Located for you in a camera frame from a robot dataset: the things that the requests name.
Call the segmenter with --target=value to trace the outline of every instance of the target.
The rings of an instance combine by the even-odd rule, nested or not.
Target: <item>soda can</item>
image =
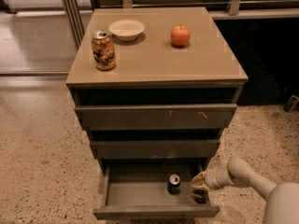
[[[180,178],[179,175],[170,175],[167,182],[167,191],[171,195],[179,195],[180,193]]]
[[[92,48],[96,68],[109,70],[116,66],[114,45],[110,32],[105,30],[95,32],[92,39]]]

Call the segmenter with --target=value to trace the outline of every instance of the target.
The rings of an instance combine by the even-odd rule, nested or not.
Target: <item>red apple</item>
[[[185,47],[190,39],[190,30],[187,26],[177,25],[171,30],[170,37],[174,46]]]

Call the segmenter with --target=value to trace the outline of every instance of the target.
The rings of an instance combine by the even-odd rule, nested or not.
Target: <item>white bowl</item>
[[[143,33],[145,26],[137,20],[120,20],[113,22],[108,29],[121,41],[133,41]]]

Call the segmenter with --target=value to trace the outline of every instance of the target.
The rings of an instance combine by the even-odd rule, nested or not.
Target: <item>gold can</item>
[[[92,48],[96,68],[109,70],[116,66],[114,45],[110,32],[105,30],[95,32],[92,39]]]

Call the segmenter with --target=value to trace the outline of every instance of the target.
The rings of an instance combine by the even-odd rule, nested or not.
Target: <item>wooden cabinet top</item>
[[[144,23],[145,31],[133,42],[113,36],[117,66],[95,67],[93,33],[108,30],[118,20]],[[191,31],[189,45],[171,45],[175,25]],[[68,87],[121,87],[180,83],[244,83],[247,75],[204,7],[96,9],[67,78]]]

